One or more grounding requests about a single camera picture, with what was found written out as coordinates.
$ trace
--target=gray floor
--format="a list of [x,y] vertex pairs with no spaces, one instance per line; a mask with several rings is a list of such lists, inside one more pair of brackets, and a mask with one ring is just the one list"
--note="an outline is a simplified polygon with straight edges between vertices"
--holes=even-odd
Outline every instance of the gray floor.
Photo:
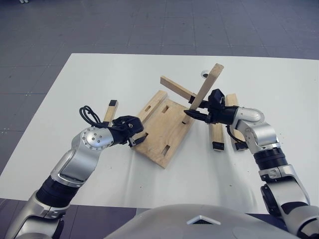
[[[0,172],[72,52],[319,59],[319,2],[0,0]],[[23,204],[0,205],[0,238]],[[134,214],[72,206],[62,238],[101,238]]]

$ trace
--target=wooden board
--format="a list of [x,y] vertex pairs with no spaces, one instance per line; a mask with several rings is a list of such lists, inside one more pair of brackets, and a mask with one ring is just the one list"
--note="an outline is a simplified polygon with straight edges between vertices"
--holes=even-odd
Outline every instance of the wooden board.
[[[191,103],[190,110],[195,110],[198,108],[200,103],[203,101],[204,97],[207,95],[210,88],[213,86],[215,81],[217,80],[220,73],[223,71],[224,66],[216,63],[213,69],[209,72],[206,80],[204,81],[204,84],[201,86],[197,96],[195,97],[193,103]],[[183,119],[183,123],[188,123],[190,120],[190,116],[185,115]]]
[[[161,99],[160,94],[163,91],[159,92],[152,99]],[[192,126],[194,119],[190,119],[188,124],[183,124],[184,110],[187,108],[174,101],[169,99],[165,99],[161,103],[158,103],[158,100],[151,101],[145,106],[144,110],[151,106],[152,113],[146,116],[143,111],[140,112],[141,115],[147,118],[143,122],[144,132],[147,137],[144,142],[132,147],[132,149],[148,157],[161,167],[166,168]]]
[[209,127],[210,140],[213,144],[213,149],[217,151],[223,151],[225,149],[223,124],[210,123],[208,127]]
[[[145,107],[139,112],[137,117],[140,118],[143,125],[166,98],[167,98],[167,92],[158,91],[151,98],[151,100],[145,105]],[[135,134],[133,136],[133,140],[137,140],[144,136],[146,136],[145,129],[142,132]]]
[[[226,106],[239,106],[236,94],[226,95],[225,104]],[[240,139],[241,141],[245,141],[245,138],[241,132],[234,129],[233,127],[230,127],[230,131],[237,139]],[[248,149],[248,147],[244,147],[242,143],[236,142],[233,138],[231,138],[231,142],[232,144],[235,145],[237,151]]]

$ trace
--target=wooden peg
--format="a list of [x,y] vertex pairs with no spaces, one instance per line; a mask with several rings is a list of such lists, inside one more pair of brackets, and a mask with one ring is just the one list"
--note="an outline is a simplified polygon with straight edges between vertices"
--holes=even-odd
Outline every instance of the wooden peg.
[[111,122],[114,119],[115,112],[118,108],[119,102],[116,100],[111,100],[108,106],[108,109],[106,110],[103,122],[106,122],[108,126],[111,126]]
[[[238,100],[236,97],[236,94],[229,94],[226,95],[225,97],[225,104],[226,106],[239,106],[238,105]],[[245,138],[242,135],[241,132],[239,132],[238,130],[234,129],[233,127],[230,127],[230,132],[239,140],[244,141],[245,142]],[[248,149],[248,147],[244,146],[242,143],[236,142],[233,138],[231,138],[231,142],[232,144],[235,145],[236,150],[246,150]]]
[[[212,85],[217,80],[218,76],[222,72],[224,67],[218,63],[215,64],[213,69],[209,72],[204,84],[201,86],[197,96],[195,97],[193,103],[190,106],[190,110],[195,110],[198,108],[200,103],[203,101],[204,97],[207,95],[208,91],[212,87]],[[188,123],[190,119],[190,116],[185,115],[184,119],[182,120],[183,123]]]
[[210,123],[208,126],[213,149],[223,151],[225,149],[223,125],[221,123]]

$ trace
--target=wooden stick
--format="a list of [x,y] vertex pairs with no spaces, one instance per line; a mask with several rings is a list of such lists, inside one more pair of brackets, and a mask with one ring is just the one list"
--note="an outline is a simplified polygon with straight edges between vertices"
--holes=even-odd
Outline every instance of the wooden stick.
[[[226,104],[226,106],[239,106],[236,94],[226,95],[225,104]],[[242,135],[241,132],[239,132],[238,130],[234,129],[233,127],[230,127],[230,131],[237,139],[240,139],[241,141],[245,142],[245,138],[244,138],[244,136]],[[236,142],[233,138],[231,138],[231,142],[232,142],[232,144],[235,145],[237,151],[248,149],[242,143]]]
[[208,126],[213,149],[223,151],[225,149],[223,125],[221,123],[210,123]]
[[193,96],[194,98],[196,97],[196,94],[192,93],[188,89],[184,88],[183,86],[179,85],[178,83],[172,81],[171,79],[161,76],[160,77],[160,83],[169,88],[170,90],[174,91],[178,95],[182,96],[183,98],[187,99],[188,101],[190,98]]
[[[217,80],[218,76],[220,75],[220,73],[222,72],[222,70],[224,69],[224,67],[218,63],[215,64],[215,66],[213,67],[213,69],[211,69],[211,71],[209,72],[204,84],[201,86],[196,98],[194,99],[193,103],[190,106],[190,110],[195,110],[198,108],[198,106],[200,105],[200,103],[202,102],[202,100],[204,99],[204,97],[207,95],[208,91],[210,90],[210,88],[212,87],[212,85],[215,83],[215,81]],[[190,116],[185,115],[184,119],[183,119],[183,123],[188,123],[190,119]]]
[[108,126],[111,126],[111,122],[114,119],[115,112],[118,108],[119,102],[116,100],[111,100],[108,106],[108,109],[106,110],[103,122],[107,122]]

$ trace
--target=black tip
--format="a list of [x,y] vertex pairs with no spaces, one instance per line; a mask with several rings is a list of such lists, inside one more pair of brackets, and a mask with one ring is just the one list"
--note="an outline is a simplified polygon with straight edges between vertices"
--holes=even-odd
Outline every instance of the black tip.
[[237,151],[248,149],[248,146],[246,143],[240,143],[240,142],[236,142],[235,147]]
[[225,144],[220,142],[213,142],[213,149],[225,150]]

